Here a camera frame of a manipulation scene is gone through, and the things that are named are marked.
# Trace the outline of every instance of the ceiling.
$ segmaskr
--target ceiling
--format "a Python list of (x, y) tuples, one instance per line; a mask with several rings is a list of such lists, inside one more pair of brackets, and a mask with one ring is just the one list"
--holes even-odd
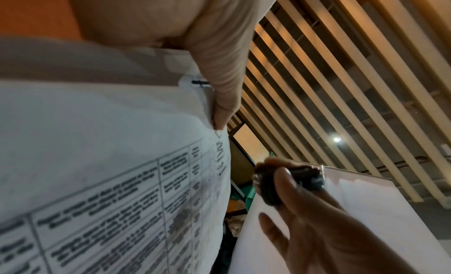
[(246, 122), (278, 156), (392, 178), (406, 199), (451, 208), (450, 8), (278, 0), (229, 130)]

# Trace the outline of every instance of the white paper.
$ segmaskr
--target white paper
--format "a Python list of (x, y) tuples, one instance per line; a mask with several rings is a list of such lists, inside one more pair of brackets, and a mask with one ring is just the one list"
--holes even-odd
[(212, 96), (0, 81), (0, 274), (209, 273), (230, 195)]
[[(420, 274), (450, 272), (451, 258), (391, 181), (327, 167), (325, 181), (325, 189), (350, 215)], [(260, 228), (261, 212), (289, 237), (277, 211), (256, 195), (235, 245), (229, 274), (289, 274), (285, 261)]]

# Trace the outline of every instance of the orange wall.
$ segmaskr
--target orange wall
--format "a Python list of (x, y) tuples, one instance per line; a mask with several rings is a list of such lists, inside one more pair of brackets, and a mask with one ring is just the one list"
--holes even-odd
[(0, 0), (0, 36), (81, 39), (68, 0)]

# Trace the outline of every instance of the person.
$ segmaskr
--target person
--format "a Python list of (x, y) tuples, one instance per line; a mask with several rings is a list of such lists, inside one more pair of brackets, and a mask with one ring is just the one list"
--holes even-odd
[(69, 0), (84, 39), (190, 52), (215, 89), (222, 130), (241, 105), (254, 28), (276, 0)]
[[(300, 163), (269, 157), (259, 164), (280, 167), (274, 184), (282, 205), (276, 209), (289, 228), (289, 238), (266, 214), (259, 214), (259, 222), (291, 274), (417, 274), (325, 190), (299, 187), (287, 168)], [(260, 193), (258, 182), (253, 184)]]

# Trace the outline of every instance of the whiteboard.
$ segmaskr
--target whiteboard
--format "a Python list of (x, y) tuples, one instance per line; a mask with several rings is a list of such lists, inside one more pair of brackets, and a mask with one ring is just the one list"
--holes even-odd
[[(391, 181), (325, 167), (325, 189), (419, 273), (449, 273), (448, 253)], [(261, 212), (289, 237), (277, 211), (256, 195), (233, 251), (229, 274), (289, 273), (284, 260), (261, 231), (258, 223)]]

